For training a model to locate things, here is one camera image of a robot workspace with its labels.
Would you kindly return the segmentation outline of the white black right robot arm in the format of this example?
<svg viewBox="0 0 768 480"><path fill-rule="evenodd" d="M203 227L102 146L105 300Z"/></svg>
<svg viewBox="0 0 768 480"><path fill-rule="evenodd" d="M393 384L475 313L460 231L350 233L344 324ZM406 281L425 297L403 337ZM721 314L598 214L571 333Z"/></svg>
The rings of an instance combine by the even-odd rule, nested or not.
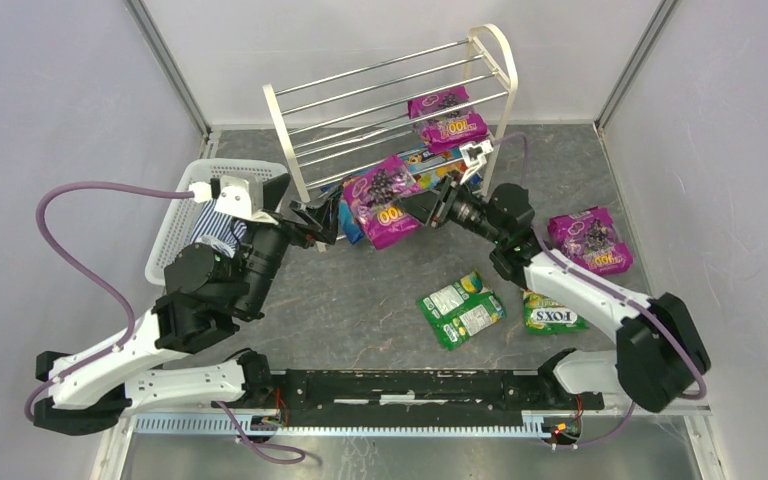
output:
<svg viewBox="0 0 768 480"><path fill-rule="evenodd" d="M490 241L502 279L570 308L612 341L610 350L572 349L545 363L565 393L623 394L651 413L706 398L711 361L685 302L620 287L547 247L527 189L503 183L481 196L447 178L395 203L427 227L454 223Z"/></svg>

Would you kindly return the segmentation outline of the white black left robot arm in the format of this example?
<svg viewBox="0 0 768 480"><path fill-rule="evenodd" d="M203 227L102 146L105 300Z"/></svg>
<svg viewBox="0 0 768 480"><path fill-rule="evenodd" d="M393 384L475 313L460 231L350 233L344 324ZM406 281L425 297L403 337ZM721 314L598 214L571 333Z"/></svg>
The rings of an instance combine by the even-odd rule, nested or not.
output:
<svg viewBox="0 0 768 480"><path fill-rule="evenodd" d="M263 304L287 250L334 243L340 186L310 203L280 204L290 178L223 176L170 191L170 200L212 202L245 225L232 254L203 242L184 247L165 268L166 291L143 314L125 307L125 329L78 353L45 351L37 388L24 404L36 427L70 436L98 433L141 411L205 402L260 406L277 395L266 357L251 349L206 367L167 363L232 336L263 317Z"/></svg>

